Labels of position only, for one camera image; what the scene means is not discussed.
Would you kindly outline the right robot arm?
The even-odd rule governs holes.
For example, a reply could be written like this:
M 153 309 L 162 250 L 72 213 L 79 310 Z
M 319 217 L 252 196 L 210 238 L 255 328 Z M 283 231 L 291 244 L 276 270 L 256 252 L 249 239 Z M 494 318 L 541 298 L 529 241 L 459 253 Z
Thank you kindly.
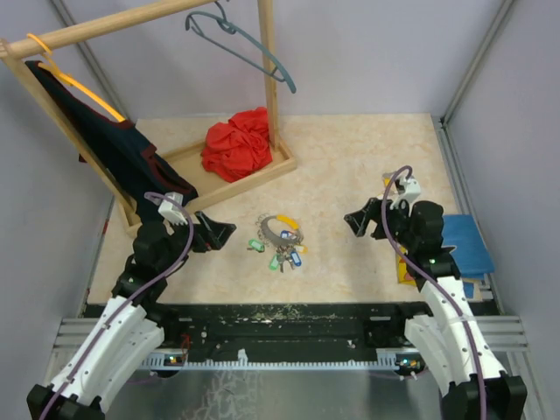
M 528 391 L 494 355 L 467 301 L 459 268 L 443 245 L 444 209 L 421 200 L 371 198 L 345 222 L 362 237 L 369 222 L 376 240 L 396 249 L 430 308 L 428 315 L 404 315 L 391 324 L 392 339 L 413 345 L 437 382 L 445 419 L 520 419 Z

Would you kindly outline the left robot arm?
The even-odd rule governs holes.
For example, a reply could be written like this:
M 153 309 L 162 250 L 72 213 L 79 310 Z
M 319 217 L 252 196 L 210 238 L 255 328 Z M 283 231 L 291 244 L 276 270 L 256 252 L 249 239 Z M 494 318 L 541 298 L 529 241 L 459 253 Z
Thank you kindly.
M 103 419 L 121 388 L 158 347 L 180 341 L 174 310 L 158 298 L 189 252 L 222 249 L 236 230 L 202 212 L 166 227 L 144 223 L 94 328 L 73 358 L 46 386 L 35 385 L 26 402 L 34 419 Z

